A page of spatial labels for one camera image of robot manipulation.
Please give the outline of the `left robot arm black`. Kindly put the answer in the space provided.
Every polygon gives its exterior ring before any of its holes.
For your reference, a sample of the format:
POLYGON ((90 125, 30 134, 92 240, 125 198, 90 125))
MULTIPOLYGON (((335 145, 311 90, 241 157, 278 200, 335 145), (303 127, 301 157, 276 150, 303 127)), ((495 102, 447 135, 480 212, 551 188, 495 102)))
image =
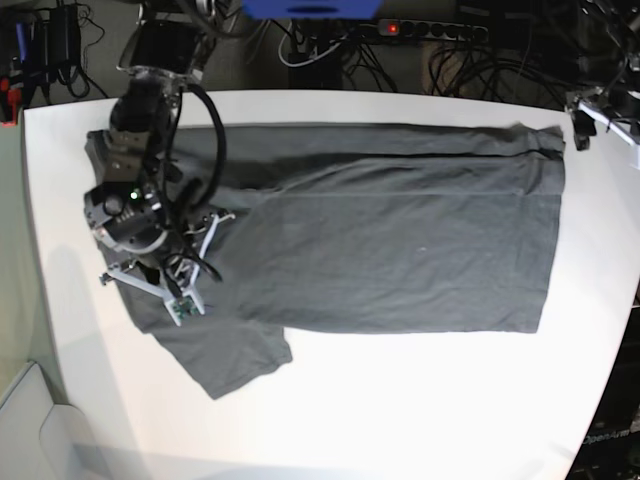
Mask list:
POLYGON ((578 1, 586 83, 600 95, 639 95, 639 2, 578 1))

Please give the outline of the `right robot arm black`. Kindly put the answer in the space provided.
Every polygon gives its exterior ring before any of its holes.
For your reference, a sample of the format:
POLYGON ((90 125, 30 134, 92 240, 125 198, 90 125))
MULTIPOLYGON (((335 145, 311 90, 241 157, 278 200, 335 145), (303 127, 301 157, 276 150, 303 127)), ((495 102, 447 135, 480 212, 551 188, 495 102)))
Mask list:
POLYGON ((223 37, 213 1, 143 1, 118 62, 129 77, 109 126, 87 135, 96 185, 84 196, 84 218, 104 248, 128 254, 152 284, 175 281, 184 264, 221 278, 193 244, 192 228, 209 207, 227 160, 220 115, 199 82, 223 37), (184 182, 173 157, 183 95, 205 106, 215 132, 207 182, 184 182))

